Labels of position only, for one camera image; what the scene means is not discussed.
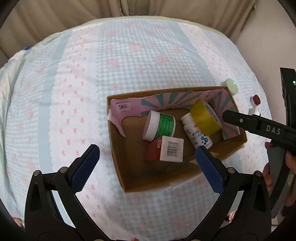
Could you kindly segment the person's right hand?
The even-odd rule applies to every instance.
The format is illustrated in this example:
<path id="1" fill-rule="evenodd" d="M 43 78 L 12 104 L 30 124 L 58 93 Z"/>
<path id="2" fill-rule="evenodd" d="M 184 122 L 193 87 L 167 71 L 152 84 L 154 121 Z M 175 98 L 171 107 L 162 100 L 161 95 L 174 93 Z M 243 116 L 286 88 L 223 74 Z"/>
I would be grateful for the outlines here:
<path id="1" fill-rule="evenodd" d="M 289 151 L 287 151 L 285 155 L 285 162 L 289 169 L 295 173 L 296 171 L 296 159 Z M 269 164 L 266 164 L 263 169 L 263 176 L 267 186 L 267 190 L 270 191 L 272 189 L 272 177 L 269 174 Z M 295 183 L 285 198 L 285 206 L 290 207 L 293 206 L 295 203 Z"/>

